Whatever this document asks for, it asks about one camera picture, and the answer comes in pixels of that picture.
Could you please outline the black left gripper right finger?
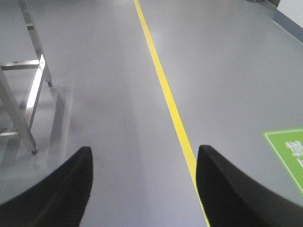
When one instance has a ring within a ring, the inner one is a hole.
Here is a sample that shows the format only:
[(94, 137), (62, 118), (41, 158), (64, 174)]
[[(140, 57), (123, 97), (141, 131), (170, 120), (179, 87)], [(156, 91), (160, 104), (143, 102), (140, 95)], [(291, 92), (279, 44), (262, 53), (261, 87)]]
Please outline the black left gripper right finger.
[(210, 145), (201, 145), (197, 190), (212, 227), (301, 227), (303, 208), (261, 185)]

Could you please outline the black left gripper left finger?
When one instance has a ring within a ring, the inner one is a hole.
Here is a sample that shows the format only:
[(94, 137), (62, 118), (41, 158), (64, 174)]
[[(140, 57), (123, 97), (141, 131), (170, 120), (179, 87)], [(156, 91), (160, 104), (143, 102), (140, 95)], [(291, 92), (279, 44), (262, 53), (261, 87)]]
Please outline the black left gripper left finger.
[(91, 147), (82, 147), (45, 179), (1, 204), (2, 227), (78, 227), (93, 184)]

